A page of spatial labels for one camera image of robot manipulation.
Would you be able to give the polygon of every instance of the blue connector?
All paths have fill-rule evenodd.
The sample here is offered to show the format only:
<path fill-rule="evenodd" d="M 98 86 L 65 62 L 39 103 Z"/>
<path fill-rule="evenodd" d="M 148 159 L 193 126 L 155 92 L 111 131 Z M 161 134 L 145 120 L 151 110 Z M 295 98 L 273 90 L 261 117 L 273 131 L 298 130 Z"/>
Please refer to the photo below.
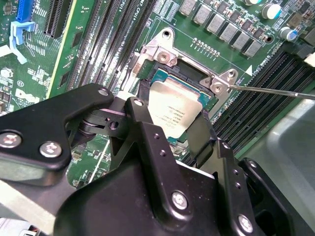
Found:
<path fill-rule="evenodd" d="M 16 20 L 20 23 L 31 21 L 34 0 L 19 0 Z"/>
<path fill-rule="evenodd" d="M 23 31 L 33 32 L 35 30 L 35 22 L 19 23 L 17 21 L 11 22 L 11 32 L 9 37 L 10 49 L 13 54 L 18 58 L 20 64 L 25 64 L 27 59 L 17 49 L 16 45 L 22 45 L 24 43 Z"/>

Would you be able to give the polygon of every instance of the white arrow marking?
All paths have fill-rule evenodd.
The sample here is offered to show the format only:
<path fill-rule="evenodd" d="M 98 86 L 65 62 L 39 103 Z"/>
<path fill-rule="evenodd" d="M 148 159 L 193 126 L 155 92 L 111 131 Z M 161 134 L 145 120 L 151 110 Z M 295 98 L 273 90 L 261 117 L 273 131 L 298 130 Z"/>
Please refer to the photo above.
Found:
<path fill-rule="evenodd" d="M 247 69 L 247 71 L 245 71 L 245 73 L 252 76 L 252 65 L 250 67 L 248 67 L 248 69 Z"/>

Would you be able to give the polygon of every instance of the electrolytic capacitor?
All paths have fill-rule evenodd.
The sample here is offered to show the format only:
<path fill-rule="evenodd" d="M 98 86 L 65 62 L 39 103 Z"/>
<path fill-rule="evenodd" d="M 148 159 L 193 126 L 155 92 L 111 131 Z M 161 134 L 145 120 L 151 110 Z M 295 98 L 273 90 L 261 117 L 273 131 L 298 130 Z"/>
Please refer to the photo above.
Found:
<path fill-rule="evenodd" d="M 261 0 L 244 0 L 244 3 L 247 5 L 247 6 L 251 6 L 251 5 L 255 5 L 255 4 L 258 4 L 260 3 Z"/>
<path fill-rule="evenodd" d="M 261 15 L 265 19 L 273 20 L 278 18 L 281 13 L 281 6 L 279 4 L 267 3 L 263 6 Z"/>
<path fill-rule="evenodd" d="M 289 27 L 283 27 L 280 32 L 280 37 L 285 39 L 286 41 L 293 41 L 297 38 L 298 34 L 297 31 L 294 29 L 290 29 Z"/>

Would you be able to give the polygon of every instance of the motherboard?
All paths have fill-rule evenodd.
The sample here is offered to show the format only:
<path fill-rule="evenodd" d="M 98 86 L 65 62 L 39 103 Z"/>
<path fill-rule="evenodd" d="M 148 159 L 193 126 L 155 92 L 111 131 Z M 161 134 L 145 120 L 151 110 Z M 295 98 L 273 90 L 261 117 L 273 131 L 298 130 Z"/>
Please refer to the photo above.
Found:
<path fill-rule="evenodd" d="M 311 91 L 314 12 L 310 0 L 0 0 L 0 115 L 98 83 L 146 101 L 177 160 L 194 164 L 186 130 L 200 113 L 240 158 L 299 100 L 215 79 Z M 73 151 L 70 184 L 110 161 L 97 135 Z"/>

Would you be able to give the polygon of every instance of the green circuit board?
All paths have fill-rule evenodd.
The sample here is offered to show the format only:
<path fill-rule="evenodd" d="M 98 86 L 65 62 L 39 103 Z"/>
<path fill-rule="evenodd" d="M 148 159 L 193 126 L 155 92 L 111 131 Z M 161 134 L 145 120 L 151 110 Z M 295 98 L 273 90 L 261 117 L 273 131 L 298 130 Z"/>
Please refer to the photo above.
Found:
<path fill-rule="evenodd" d="M 5 103 L 5 111 L 2 112 L 16 111 L 82 85 L 80 78 L 73 78 L 73 74 L 77 72 L 75 66 L 79 60 L 78 57 L 85 52 L 80 48 L 82 46 L 80 46 L 80 42 L 82 44 L 84 38 L 87 37 L 89 27 L 93 23 L 90 19 L 95 6 L 99 3 L 95 19 L 100 20 L 103 12 L 110 5 L 113 5 L 113 1 L 110 0 L 73 0 L 69 6 L 62 35 L 53 38 L 44 33 L 50 2 L 51 0 L 35 0 L 31 17 L 31 20 L 35 22 L 35 29 L 32 32 L 24 32 L 24 43 L 17 46 L 27 62 L 20 64 L 13 53 L 0 57 L 0 91 L 9 95 L 8 99 L 2 100 Z M 140 15 L 144 12 L 144 6 L 147 2 L 147 0 L 136 2 L 135 12 L 131 17 L 130 29 L 140 20 Z M 282 45 L 284 39 L 280 38 L 279 31 L 290 23 L 304 1 L 263 0 L 259 4 L 248 6 L 240 0 L 229 0 L 225 2 L 227 3 L 225 10 L 221 12 L 219 5 L 224 1 L 197 0 L 194 9 L 188 15 L 180 12 L 183 2 L 183 0 L 157 0 L 150 17 L 145 23 L 144 30 L 138 38 L 135 51 L 140 52 L 142 46 L 150 42 L 161 30 L 165 27 L 171 27 L 175 34 L 174 47 L 177 50 L 217 74 L 231 68 L 236 69 L 239 73 L 236 84 L 246 85 Z M 269 2 L 278 3 L 282 7 L 282 12 L 277 19 L 267 20 L 261 17 L 262 7 Z M 2 49 L 9 45 L 10 25 L 11 22 L 15 21 L 18 3 L 18 0 L 0 0 L 0 48 Z M 96 58 L 96 61 L 102 58 L 102 53 L 105 52 L 106 48 L 109 49 L 110 44 L 108 42 L 111 38 L 114 38 L 115 31 L 122 30 L 120 23 L 127 11 L 127 3 L 130 4 L 130 1 L 120 0 L 116 3 L 117 12 L 108 25 L 108 34 L 104 38 L 105 43 L 102 44 L 104 51 L 99 52 L 100 55 Z M 206 22 L 201 25 L 194 22 L 195 16 L 202 5 L 206 6 L 211 14 L 220 15 L 226 23 L 232 24 L 237 30 L 244 32 L 251 40 L 257 41 L 261 45 L 258 52 L 252 57 L 247 56 L 244 52 L 233 48 L 231 44 L 220 39 L 216 34 L 209 32 L 206 28 L 211 14 L 207 17 Z M 313 12 L 314 9 L 315 5 L 311 2 L 307 12 Z M 231 20 L 231 15 L 234 12 L 239 12 L 236 21 Z M 245 30 L 242 26 L 248 21 L 251 24 Z M 309 18 L 303 18 L 295 28 L 300 35 L 305 32 L 307 27 L 312 25 L 314 25 L 314 22 L 310 16 Z M 255 36 L 258 29 L 262 30 L 259 37 Z M 110 64 L 107 65 L 108 68 L 115 68 L 121 48 L 131 34 L 132 30 L 126 31 L 121 47 L 118 47 Z M 135 81 L 145 79 L 151 72 L 153 65 L 153 62 L 146 62 Z M 98 62 L 98 67 L 102 67 L 101 62 Z M 96 81 L 97 76 L 93 73 L 92 75 L 88 78 L 87 83 Z M 115 80 L 116 88 L 113 91 L 117 93 L 122 78 L 118 77 Z M 108 86 L 111 81 L 109 77 L 105 77 L 101 78 L 100 83 Z M 137 85 L 138 83 L 135 82 L 130 91 L 135 95 Z M 238 91 L 233 92 L 222 108 L 210 120 L 215 122 L 224 112 L 226 106 L 238 94 Z M 211 99 L 207 110 L 210 110 L 215 103 L 216 99 Z M 185 152 L 176 158 L 183 160 L 186 155 Z M 99 135 L 89 142 L 86 147 L 79 147 L 74 151 L 67 176 L 73 186 L 80 187 L 105 174 L 109 170 L 109 166 L 108 138 Z"/>

